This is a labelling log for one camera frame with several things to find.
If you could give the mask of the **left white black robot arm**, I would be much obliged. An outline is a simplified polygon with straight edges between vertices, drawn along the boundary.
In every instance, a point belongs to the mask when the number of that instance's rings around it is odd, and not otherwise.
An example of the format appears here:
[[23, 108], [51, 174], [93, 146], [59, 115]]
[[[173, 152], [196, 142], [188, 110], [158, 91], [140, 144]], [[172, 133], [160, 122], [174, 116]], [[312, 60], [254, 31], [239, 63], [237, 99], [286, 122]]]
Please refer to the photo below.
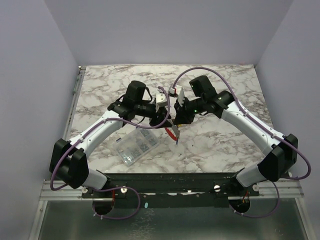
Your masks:
[[98, 170], [90, 169], [91, 153], [111, 134], [125, 125], [133, 125], [135, 116], [150, 119], [147, 129], [170, 126], [170, 97], [163, 87], [149, 100], [144, 100], [149, 88], [140, 81], [132, 81], [121, 97], [112, 102], [105, 113], [89, 128], [70, 140], [59, 139], [53, 147], [49, 171], [50, 188], [55, 191], [54, 180], [58, 178], [73, 189], [92, 188], [97, 196], [106, 197], [111, 190], [108, 178]]

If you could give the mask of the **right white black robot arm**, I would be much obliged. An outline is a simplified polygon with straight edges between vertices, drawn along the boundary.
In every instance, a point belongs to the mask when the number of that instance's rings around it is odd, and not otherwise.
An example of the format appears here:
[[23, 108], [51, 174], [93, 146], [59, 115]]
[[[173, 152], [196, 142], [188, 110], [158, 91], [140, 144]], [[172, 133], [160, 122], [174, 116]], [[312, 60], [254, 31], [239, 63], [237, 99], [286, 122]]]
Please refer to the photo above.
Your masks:
[[258, 182], [278, 181], [296, 163], [297, 153], [292, 148], [298, 146], [298, 139], [293, 134], [285, 136], [257, 117], [250, 117], [248, 111], [242, 112], [242, 104], [237, 104], [226, 90], [217, 93], [205, 75], [196, 77], [189, 84], [196, 96], [193, 100], [184, 96], [180, 86], [169, 89], [170, 96], [177, 98], [174, 104], [175, 125], [191, 124], [196, 114], [214, 114], [246, 135], [265, 156], [259, 163], [240, 170], [234, 176], [229, 184], [234, 195], [242, 195], [249, 186]]

